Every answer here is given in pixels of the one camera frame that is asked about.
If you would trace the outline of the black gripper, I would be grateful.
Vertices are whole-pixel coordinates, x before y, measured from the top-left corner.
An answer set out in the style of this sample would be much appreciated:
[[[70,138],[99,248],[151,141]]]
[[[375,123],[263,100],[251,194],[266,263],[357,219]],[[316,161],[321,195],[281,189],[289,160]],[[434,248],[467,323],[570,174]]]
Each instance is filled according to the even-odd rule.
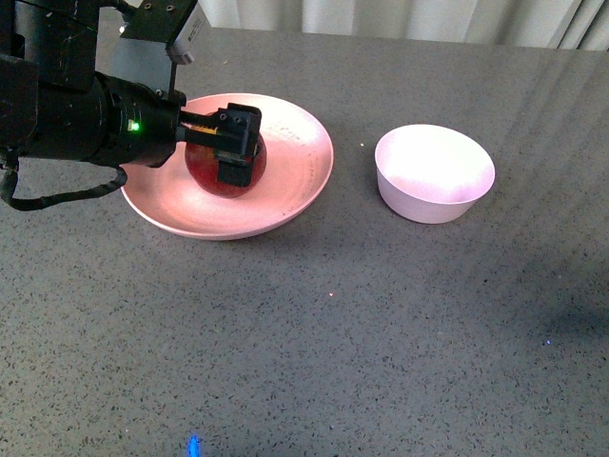
[[[99,77],[108,96],[107,132],[94,154],[100,166],[162,166],[181,143],[217,149],[217,180],[246,188],[252,183],[254,158],[264,150],[259,109],[234,103],[209,114],[186,110],[179,91],[168,99],[152,89],[116,77]]]

